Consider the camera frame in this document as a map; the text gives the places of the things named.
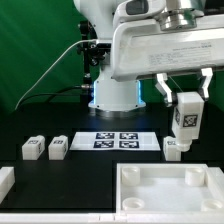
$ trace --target black cable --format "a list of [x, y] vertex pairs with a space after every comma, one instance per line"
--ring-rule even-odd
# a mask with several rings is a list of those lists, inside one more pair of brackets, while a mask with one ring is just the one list
[[31, 99], [31, 98], [35, 98], [35, 97], [40, 97], [40, 96], [80, 96], [79, 94], [61, 94], [61, 93], [40, 93], [40, 94], [35, 94], [32, 96], [28, 96], [26, 98], [24, 98], [19, 104], [18, 104], [18, 108], [27, 100]]
[[[73, 90], [73, 89], [82, 89], [82, 87], [81, 87], [81, 86], [70, 86], [70, 87], [66, 87], [66, 88], [64, 88], [64, 89], [61, 89], [61, 90], [57, 91], [55, 94], [65, 93], [65, 92], [70, 91], [70, 90]], [[47, 99], [46, 103], [49, 103], [49, 102], [50, 102], [51, 100], [53, 100], [56, 96], [55, 96], [55, 95], [50, 96], [50, 97]]]

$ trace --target white cube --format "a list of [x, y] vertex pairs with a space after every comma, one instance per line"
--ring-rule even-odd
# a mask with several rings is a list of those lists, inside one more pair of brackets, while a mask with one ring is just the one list
[[48, 150], [49, 160], [63, 160], [68, 151], [68, 138], [63, 135], [53, 138]]
[[23, 160], [37, 160], [45, 150], [45, 138], [41, 135], [31, 137], [22, 146]]
[[15, 183], [15, 175], [13, 167], [3, 167], [0, 170], [0, 204], [9, 193]]

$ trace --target white block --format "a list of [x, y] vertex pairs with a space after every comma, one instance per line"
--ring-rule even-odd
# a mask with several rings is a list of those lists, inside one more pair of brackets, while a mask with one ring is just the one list
[[172, 131], [178, 140], [198, 139], [204, 101], [196, 92], [178, 93]]
[[68, 151], [68, 138], [59, 136], [53, 138], [49, 149], [49, 160], [63, 160]]
[[37, 160], [45, 150], [45, 138], [41, 135], [31, 137], [22, 146], [23, 160]]
[[15, 183], [15, 175], [13, 167], [3, 167], [0, 170], [0, 204], [5, 196], [9, 193]]
[[177, 150], [175, 138], [164, 138], [163, 151], [166, 161], [181, 161], [181, 152]]

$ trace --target small white block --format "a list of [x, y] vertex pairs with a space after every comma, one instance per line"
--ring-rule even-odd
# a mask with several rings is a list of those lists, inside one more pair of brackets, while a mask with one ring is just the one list
[[5, 196], [9, 193], [15, 183], [15, 175], [13, 167], [3, 167], [0, 170], [0, 204]]
[[181, 152], [177, 150], [175, 138], [164, 138], [163, 151], [166, 161], [181, 161]]
[[68, 151], [68, 138], [59, 136], [53, 138], [49, 149], [49, 160], [63, 160]]
[[31, 137], [22, 146], [23, 160], [37, 160], [45, 150], [45, 138], [41, 135]]

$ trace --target black sticker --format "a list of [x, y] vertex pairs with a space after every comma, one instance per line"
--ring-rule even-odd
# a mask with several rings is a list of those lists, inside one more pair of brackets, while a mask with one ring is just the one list
[[33, 144], [33, 145], [35, 145], [35, 144], [37, 144], [39, 141], [37, 141], [37, 140], [31, 140], [31, 141], [29, 141], [28, 142], [28, 144]]
[[198, 115], [187, 115], [184, 116], [184, 128], [186, 127], [196, 127], [198, 121]]
[[106, 149], [106, 148], [113, 148], [114, 141], [96, 141], [94, 143], [95, 149]]
[[63, 141], [61, 141], [61, 140], [55, 140], [53, 144], [60, 144], [61, 145], [62, 143], [63, 143]]
[[139, 149], [138, 141], [120, 141], [119, 147], [123, 149]]
[[97, 133], [96, 139], [114, 139], [114, 133]]
[[120, 133], [120, 139], [138, 139], [137, 133]]
[[176, 119], [177, 124], [180, 125], [180, 112], [177, 108], [176, 108], [175, 119]]

